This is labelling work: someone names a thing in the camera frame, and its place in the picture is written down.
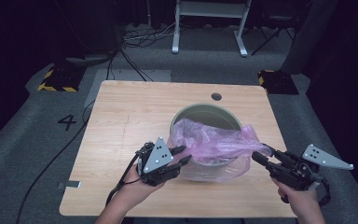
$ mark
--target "table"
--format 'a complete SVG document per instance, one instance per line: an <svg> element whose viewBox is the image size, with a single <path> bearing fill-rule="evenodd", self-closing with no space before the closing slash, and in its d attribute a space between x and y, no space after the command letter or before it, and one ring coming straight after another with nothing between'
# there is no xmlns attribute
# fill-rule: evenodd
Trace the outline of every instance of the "table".
<svg viewBox="0 0 358 224"><path fill-rule="evenodd" d="M234 31L235 39L242 57L248 56L248 52L243 45L242 32L248 17L249 8L252 0L246 0L245 4L232 3L211 3L211 2L187 2L176 0L175 10L175 30L173 33L172 53L179 52L180 37L180 16L204 16L204 17L225 17L241 18L240 29Z"/></svg>
<svg viewBox="0 0 358 224"><path fill-rule="evenodd" d="M220 101L212 93L222 95ZM285 151L281 132L259 86L170 82L104 81L93 107L60 212L98 216L110 190L136 150L159 136L168 140L170 124L187 105L224 107L242 125L252 124L261 142ZM129 217L294 217L282 203L269 172L252 161L245 175L224 183L202 183L178 176L127 214Z"/></svg>

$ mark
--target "chair leg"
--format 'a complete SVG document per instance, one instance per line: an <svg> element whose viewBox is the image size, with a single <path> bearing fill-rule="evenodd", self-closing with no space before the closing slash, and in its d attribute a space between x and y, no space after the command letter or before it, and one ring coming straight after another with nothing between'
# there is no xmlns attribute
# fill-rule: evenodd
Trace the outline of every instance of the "chair leg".
<svg viewBox="0 0 358 224"><path fill-rule="evenodd" d="M264 36L264 38L267 39L267 36L264 33L263 28L261 28L261 27L260 28L256 27L256 28L259 29L261 31L261 34ZM252 30L254 30L254 28L247 29L245 32L243 32L243 35L249 34L249 32L251 32Z"/></svg>
<svg viewBox="0 0 358 224"><path fill-rule="evenodd" d="M275 35L277 35L282 29L278 29L277 32L275 32L272 36L270 36L266 41L264 41L264 43L262 45L260 45L257 49L255 49L255 51L252 52L251 55L255 55L261 48L263 48L273 37L275 37Z"/></svg>

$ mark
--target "printed number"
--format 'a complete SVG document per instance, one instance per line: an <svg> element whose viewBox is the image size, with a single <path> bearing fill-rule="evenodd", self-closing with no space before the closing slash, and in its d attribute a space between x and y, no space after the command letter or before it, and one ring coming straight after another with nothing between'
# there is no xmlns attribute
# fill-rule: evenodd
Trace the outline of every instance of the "printed number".
<svg viewBox="0 0 358 224"><path fill-rule="evenodd" d="M63 123L63 124L66 124L66 131L68 131L69 130L69 127L71 126L71 124L74 124L74 123L76 123L76 121L73 121L73 119L74 119L74 116L73 115L68 115L68 116L66 116L65 118L63 118L63 119L60 119L59 121L58 121L58 123Z"/></svg>

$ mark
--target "plastic bag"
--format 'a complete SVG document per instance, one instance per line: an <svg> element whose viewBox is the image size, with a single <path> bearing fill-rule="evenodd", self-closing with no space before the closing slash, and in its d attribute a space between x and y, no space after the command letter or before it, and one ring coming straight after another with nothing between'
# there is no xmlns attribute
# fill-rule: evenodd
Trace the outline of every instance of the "plastic bag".
<svg viewBox="0 0 358 224"><path fill-rule="evenodd" d="M172 127L168 147L186 146L175 156L179 161L192 155L180 176L194 181L222 182L245 174L250 169L254 151L266 156L269 147L258 141L252 125L238 130L225 130L204 125L191 119L181 119Z"/></svg>

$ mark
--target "cable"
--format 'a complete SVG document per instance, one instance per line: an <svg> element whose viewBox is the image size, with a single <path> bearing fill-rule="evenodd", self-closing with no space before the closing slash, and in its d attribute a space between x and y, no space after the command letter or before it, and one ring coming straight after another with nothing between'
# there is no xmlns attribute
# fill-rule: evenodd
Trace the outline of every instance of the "cable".
<svg viewBox="0 0 358 224"><path fill-rule="evenodd" d="M153 81L153 79L150 76L148 76L145 72L143 72L141 69L139 69L138 66L133 61L131 61L130 57L123 51L123 49L121 49L121 53L123 54L123 56L126 59L127 63L129 63L131 65L131 67L133 69L135 69L135 71L139 74L139 76L141 76L141 78L144 81L146 81L144 75L146 77L148 77L151 81Z"/></svg>
<svg viewBox="0 0 358 224"><path fill-rule="evenodd" d="M88 119L84 119L84 115L86 114L86 110L89 108L89 106L91 106L92 104L95 103L95 100L91 101L91 103L89 103L86 108L84 108L83 110L83 114L81 116L81 118L83 119L83 123L87 123L88 122L88 119L90 118L90 116L88 117Z"/></svg>
<svg viewBox="0 0 358 224"><path fill-rule="evenodd" d="M111 70L112 61L113 61L113 58L110 59L110 62L107 65L106 80L109 80L109 70Z"/></svg>
<svg viewBox="0 0 358 224"><path fill-rule="evenodd" d="M72 26L71 22L69 22L68 18L65 16L65 14L63 13L62 11L62 8L61 6L58 4L57 0L54 0L54 3L55 5L57 6L58 10L61 12L61 15L62 17L64 18L65 22L67 23L67 25L69 26L69 29L72 31L73 35L76 37L77 41L83 46L83 48L85 49L88 49L89 51L91 52L94 52L94 53L110 53L113 50L111 51L106 51L106 50L100 50L100 49L92 49L92 48L89 48L89 46L87 46L82 40L81 38L77 35L74 27Z"/></svg>
<svg viewBox="0 0 358 224"><path fill-rule="evenodd" d="M74 66L76 67L89 67L89 66L93 66L93 65L97 65L97 64L101 64L101 63L105 63L107 61L109 61L112 57L115 57L118 48L113 48L112 50L103 50L103 49L92 49L89 46L87 46L82 39L77 35L76 30L74 29L74 27L72 26L71 22L69 22L68 18L65 16L65 14L62 11L61 6L58 4L57 0L54 0L55 5L57 6L57 9L61 12L62 17L64 18L65 22L67 23L67 25L69 26L72 34L75 36L75 38L77 39L77 41L80 43L80 45L85 48L88 49L89 51L93 52L93 53L105 53L107 54L107 56L105 58L102 59L97 59L97 60L91 60L91 61L85 61L85 62L81 62L81 63L77 63L77 62L71 62L68 61L69 63L72 63ZM109 18L109 27L112 31L112 33L114 33L114 30L112 29L112 22L110 21Z"/></svg>
<svg viewBox="0 0 358 224"><path fill-rule="evenodd" d="M155 32L153 34L147 35L147 32L150 31L150 29L147 29L146 32L144 32L142 35L130 35L130 36L128 36L126 38L126 35L128 35L128 34L131 34L131 33L136 33L137 34L138 33L138 31L129 31L123 36L125 45L126 45L126 47L129 47L129 48L138 48L138 47L139 48L145 48L145 47L148 47L148 46L156 43L158 40L161 40L161 39L163 39L163 38L165 38L165 37L167 37L169 35L173 35L173 33L165 34L165 32L171 30L174 25L175 25L175 22L172 23L171 25L169 25L168 27L166 27L162 31L156 31L155 30ZM129 41L137 40L137 39L139 39L138 44L129 43ZM146 44L146 45L142 45L146 40L147 41L152 41L152 42L149 43L149 44Z"/></svg>
<svg viewBox="0 0 358 224"><path fill-rule="evenodd" d="M320 206L324 206L328 203L330 203L331 200L331 194L330 194L330 184L328 183L327 179L324 178L322 180L322 184L324 185L324 189L326 191L325 195L322 197L322 199L319 201Z"/></svg>
<svg viewBox="0 0 358 224"><path fill-rule="evenodd" d="M138 36L138 37L143 37L143 36L148 36L148 32L150 31L151 29L150 28L147 28L147 29L141 29L141 30L133 30L133 31L128 31L126 34L124 34L124 37L126 35L130 35L130 36Z"/></svg>
<svg viewBox="0 0 358 224"><path fill-rule="evenodd" d="M114 74L113 71L112 71L112 68L110 68L109 70L110 70L110 73L112 74L113 80L116 80L116 77L115 77L115 74Z"/></svg>
<svg viewBox="0 0 358 224"><path fill-rule="evenodd" d="M141 179L141 178L139 178L139 179L136 179L136 180L128 182L128 183L124 182L124 178L126 177L127 173L129 172L130 168L132 167L133 163L136 161L136 159L138 159L138 157L139 157L138 153L136 153L135 156L133 156L132 160L130 161L130 164L127 166L126 171L121 176L121 178L118 181L116 187L114 189L112 189L110 191L109 195L107 196L105 206L107 206L110 203L110 201L112 200L113 196L115 196L116 192L118 192L124 185L135 183L135 182L137 182L137 181L139 181Z"/></svg>
<svg viewBox="0 0 358 224"><path fill-rule="evenodd" d="M81 133L81 131L87 126L87 123L89 122L90 117L83 123L83 125L80 127L80 129L77 131L75 136L63 147L54 157L53 159L48 163L48 165L45 166L45 168L40 172L40 174L37 176L37 178L34 180L34 182L31 184L31 186L28 188L27 192L25 193L24 198L22 199L19 212L17 214L16 224L20 223L20 217L22 208L25 205L25 201L28 198L28 195L31 193L31 190L33 189L36 182L40 179L40 177L46 172L46 170L49 168L49 166L71 145L71 143L77 138L77 136Z"/></svg>

